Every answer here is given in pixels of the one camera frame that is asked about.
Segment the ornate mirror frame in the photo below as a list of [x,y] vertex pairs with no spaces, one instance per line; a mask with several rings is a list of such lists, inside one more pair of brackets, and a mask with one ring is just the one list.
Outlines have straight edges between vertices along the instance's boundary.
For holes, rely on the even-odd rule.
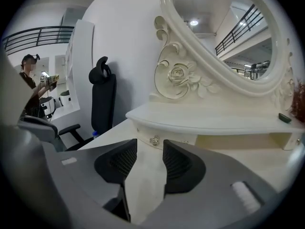
[[[216,81],[222,82],[241,94],[262,97],[275,92],[280,84],[283,85],[282,81],[284,80],[284,84],[291,85],[294,83],[290,64],[290,57],[293,54],[289,49],[290,39],[287,35],[293,33],[294,38],[296,38],[296,35],[291,27],[289,18],[276,0],[252,1],[264,15],[273,42],[273,54],[269,69],[264,77],[257,81],[251,81],[235,74],[229,66],[203,47],[195,34],[185,26],[174,7],[173,0],[160,0],[160,5],[169,30],[179,38],[189,56],[198,63],[202,70],[208,71]],[[158,35],[158,33],[160,33],[159,30],[157,36],[162,39],[163,36],[161,34]]]

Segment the chair backrest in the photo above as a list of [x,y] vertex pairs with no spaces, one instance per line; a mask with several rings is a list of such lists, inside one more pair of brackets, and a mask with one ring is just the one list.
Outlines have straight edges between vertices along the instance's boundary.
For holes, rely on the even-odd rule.
[[107,59],[100,58],[89,73],[89,80],[93,84],[91,125],[99,135],[112,128],[116,94],[116,77],[106,65]]

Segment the black railing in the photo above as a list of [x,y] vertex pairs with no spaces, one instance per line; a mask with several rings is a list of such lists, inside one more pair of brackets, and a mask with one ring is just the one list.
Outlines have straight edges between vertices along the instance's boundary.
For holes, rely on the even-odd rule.
[[253,4],[237,23],[237,25],[234,26],[229,34],[215,48],[216,55],[219,55],[231,44],[236,43],[238,39],[240,39],[248,31],[251,31],[251,29],[263,18],[264,17],[261,12]]
[[68,43],[73,26],[48,26],[28,29],[9,35],[2,39],[8,55],[48,44]]

